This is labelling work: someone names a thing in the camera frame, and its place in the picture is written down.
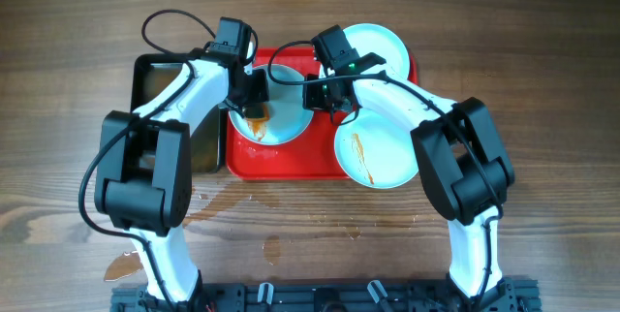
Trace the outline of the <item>orange green sponge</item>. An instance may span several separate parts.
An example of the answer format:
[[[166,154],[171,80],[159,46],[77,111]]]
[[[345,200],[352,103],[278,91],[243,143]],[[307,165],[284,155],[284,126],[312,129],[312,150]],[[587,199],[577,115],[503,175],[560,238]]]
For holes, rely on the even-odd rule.
[[[248,105],[242,108],[242,115],[248,122],[265,122],[269,120],[268,106],[265,103]]]

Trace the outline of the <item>white plate with sauce smear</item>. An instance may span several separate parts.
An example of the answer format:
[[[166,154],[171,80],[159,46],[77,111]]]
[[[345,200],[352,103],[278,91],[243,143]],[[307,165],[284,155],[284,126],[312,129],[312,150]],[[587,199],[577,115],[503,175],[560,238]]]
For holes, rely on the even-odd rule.
[[[419,171],[409,134],[368,109],[336,130],[334,153],[345,174],[369,188],[399,187]]]

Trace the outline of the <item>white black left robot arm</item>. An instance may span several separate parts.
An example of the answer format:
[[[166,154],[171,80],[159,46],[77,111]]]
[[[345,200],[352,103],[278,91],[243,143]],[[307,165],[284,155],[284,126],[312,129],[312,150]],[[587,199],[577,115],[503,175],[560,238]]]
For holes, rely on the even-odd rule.
[[[266,74],[252,70],[257,48],[211,45],[158,60],[179,68],[150,102],[130,112],[113,110],[102,124],[100,150],[78,191],[82,216],[91,178],[94,204],[109,217],[103,233],[130,239],[147,273],[137,307],[206,311],[202,275],[187,248],[182,223],[192,188],[191,137],[223,102],[240,108],[266,100]]]

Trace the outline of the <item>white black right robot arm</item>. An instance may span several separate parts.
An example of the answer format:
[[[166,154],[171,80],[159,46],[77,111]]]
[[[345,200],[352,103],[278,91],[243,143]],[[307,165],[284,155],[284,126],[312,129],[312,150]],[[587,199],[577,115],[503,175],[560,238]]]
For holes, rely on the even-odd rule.
[[[486,105],[436,96],[395,72],[376,53],[342,64],[320,57],[309,87],[328,98],[342,84],[352,102],[409,131],[426,197],[449,223],[449,278],[482,303],[500,282],[497,232],[512,162]]]

